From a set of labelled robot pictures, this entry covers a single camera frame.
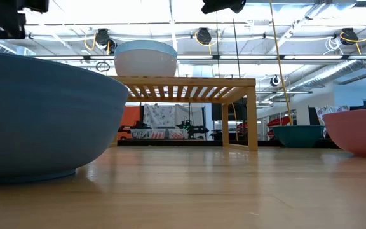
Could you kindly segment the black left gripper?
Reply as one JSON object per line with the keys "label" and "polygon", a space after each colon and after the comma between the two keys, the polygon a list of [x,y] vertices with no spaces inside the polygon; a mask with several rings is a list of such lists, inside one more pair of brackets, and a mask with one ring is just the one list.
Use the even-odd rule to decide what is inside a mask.
{"label": "black left gripper", "polygon": [[32,11],[46,13],[49,0],[0,0],[0,39],[25,39],[25,14],[17,11],[28,8]]}

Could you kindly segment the light blue bowl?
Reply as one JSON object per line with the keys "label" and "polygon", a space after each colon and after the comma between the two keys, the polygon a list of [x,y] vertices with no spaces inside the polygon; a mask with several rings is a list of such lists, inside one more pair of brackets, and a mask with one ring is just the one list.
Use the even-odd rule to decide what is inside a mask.
{"label": "light blue bowl", "polygon": [[149,40],[135,40],[124,42],[115,48],[114,54],[117,55],[130,50],[153,50],[169,54],[175,58],[177,58],[178,55],[177,51],[172,46],[166,43]]}

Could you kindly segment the teal bowl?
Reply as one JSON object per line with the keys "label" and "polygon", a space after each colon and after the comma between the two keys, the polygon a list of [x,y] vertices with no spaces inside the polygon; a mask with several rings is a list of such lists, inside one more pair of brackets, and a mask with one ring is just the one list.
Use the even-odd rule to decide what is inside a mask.
{"label": "teal bowl", "polygon": [[154,50],[130,50],[117,54],[114,66],[118,76],[172,77],[177,70],[177,59]]}
{"label": "teal bowl", "polygon": [[287,148],[312,148],[323,137],[321,125],[287,125],[273,127],[273,132]]}

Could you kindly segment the pink bowl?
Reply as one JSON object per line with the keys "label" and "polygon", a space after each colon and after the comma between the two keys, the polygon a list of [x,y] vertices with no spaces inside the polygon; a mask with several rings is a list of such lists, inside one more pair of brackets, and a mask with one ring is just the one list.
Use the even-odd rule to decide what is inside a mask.
{"label": "pink bowl", "polygon": [[366,109],[323,115],[331,140],[344,151],[366,157]]}

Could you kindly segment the wooden slatted shelf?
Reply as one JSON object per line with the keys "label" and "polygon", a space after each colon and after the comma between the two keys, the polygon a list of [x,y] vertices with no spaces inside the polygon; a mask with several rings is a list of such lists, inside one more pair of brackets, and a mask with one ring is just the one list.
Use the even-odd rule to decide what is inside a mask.
{"label": "wooden slatted shelf", "polygon": [[[162,76],[115,76],[128,91],[128,102],[213,103],[222,106],[222,145],[258,151],[256,80],[254,78],[195,78]],[[247,144],[229,142],[229,106],[247,99]]]}

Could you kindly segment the black monitor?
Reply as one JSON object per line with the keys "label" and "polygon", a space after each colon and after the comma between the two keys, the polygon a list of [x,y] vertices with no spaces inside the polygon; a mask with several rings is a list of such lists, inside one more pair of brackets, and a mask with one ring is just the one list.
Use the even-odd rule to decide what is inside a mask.
{"label": "black monitor", "polygon": [[[212,104],[212,120],[222,120],[222,104]],[[247,121],[247,99],[240,100],[228,105],[228,120],[229,121]]]}

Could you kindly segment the red storage bins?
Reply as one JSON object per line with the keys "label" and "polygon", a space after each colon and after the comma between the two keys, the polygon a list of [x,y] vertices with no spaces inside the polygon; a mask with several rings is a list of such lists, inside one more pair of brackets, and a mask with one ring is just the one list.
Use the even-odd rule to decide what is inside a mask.
{"label": "red storage bins", "polygon": [[275,134],[274,134],[273,128],[274,127],[279,127],[279,126],[287,126],[287,125],[290,125],[290,118],[289,118],[289,116],[284,116],[284,117],[281,117],[281,118],[275,118],[275,119],[273,119],[272,121],[270,121],[267,124],[267,128],[269,129],[269,131],[267,132],[267,136],[270,139],[274,139],[275,138]]}

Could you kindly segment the clear plastic bin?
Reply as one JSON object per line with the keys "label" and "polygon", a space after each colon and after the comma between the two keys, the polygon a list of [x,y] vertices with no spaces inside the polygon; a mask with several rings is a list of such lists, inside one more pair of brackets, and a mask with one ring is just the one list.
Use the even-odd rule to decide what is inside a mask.
{"label": "clear plastic bin", "polygon": [[131,129],[133,139],[164,139],[166,130],[163,129]]}
{"label": "clear plastic bin", "polygon": [[188,131],[185,129],[169,129],[169,139],[187,139],[189,137]]}

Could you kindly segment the orange partition panel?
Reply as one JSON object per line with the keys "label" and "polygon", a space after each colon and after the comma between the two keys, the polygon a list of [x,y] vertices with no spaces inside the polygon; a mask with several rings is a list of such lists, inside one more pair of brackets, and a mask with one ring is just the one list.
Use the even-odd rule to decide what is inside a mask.
{"label": "orange partition panel", "polygon": [[[133,126],[136,121],[140,120],[140,107],[139,106],[126,106],[120,127],[122,126]],[[131,133],[128,132],[118,132],[118,140],[131,139]]]}

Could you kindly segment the floral cloth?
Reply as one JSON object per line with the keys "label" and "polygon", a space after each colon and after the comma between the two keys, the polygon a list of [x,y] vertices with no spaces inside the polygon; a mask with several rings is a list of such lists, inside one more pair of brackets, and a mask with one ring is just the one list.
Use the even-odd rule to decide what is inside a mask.
{"label": "floral cloth", "polygon": [[325,121],[323,119],[324,115],[331,114],[331,113],[340,113],[343,111],[349,111],[349,106],[322,106],[322,107],[315,107],[316,115],[318,118],[318,122],[321,126],[323,126],[322,135],[324,138],[327,137],[327,129],[325,127]]}

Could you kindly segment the silver ceiling air duct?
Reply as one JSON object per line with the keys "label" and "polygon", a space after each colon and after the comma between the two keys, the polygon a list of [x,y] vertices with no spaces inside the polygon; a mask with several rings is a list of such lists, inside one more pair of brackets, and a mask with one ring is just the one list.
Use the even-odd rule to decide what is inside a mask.
{"label": "silver ceiling air duct", "polygon": [[366,47],[362,50],[362,55],[358,52],[348,55],[346,58],[342,58],[342,62],[325,66],[295,82],[290,87],[290,90],[299,90],[303,87],[312,87],[321,85],[341,77],[347,70],[357,70],[363,66],[366,62]]}

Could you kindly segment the black aluminium table frame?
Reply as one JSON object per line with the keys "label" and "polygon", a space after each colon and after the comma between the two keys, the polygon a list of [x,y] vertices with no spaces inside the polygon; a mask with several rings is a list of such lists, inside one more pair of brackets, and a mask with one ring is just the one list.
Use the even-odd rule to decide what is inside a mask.
{"label": "black aluminium table frame", "polygon": [[[284,147],[284,145],[277,140],[274,141],[258,141],[258,146],[262,147]],[[246,141],[230,141],[230,144],[246,145]],[[118,146],[222,146],[222,141],[206,141],[206,140],[193,140],[193,139],[125,139],[118,140]],[[330,148],[340,149],[330,139],[320,139],[313,146],[314,148]]]}

